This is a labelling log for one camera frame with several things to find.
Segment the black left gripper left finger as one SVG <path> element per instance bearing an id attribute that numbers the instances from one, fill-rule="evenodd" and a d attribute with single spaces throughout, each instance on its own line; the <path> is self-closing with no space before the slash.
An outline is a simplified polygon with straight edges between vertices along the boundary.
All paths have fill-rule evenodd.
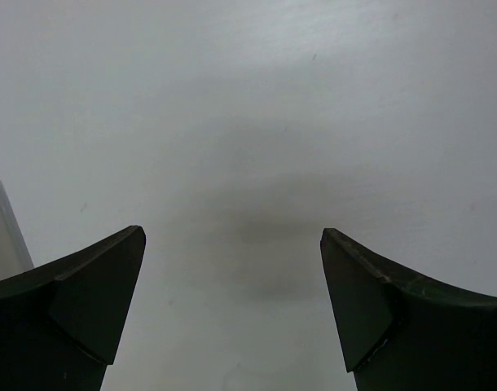
<path id="1" fill-rule="evenodd" d="M 99 390 L 116 358 L 146 247 L 129 226 L 0 280 L 0 390 Z"/>

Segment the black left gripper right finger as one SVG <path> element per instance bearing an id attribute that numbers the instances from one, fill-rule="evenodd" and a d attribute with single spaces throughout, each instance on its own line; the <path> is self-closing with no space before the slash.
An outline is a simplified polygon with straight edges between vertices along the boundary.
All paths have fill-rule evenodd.
<path id="1" fill-rule="evenodd" d="M 323 270 L 360 390 L 497 390 L 497 297 L 432 279 L 327 228 Z"/>

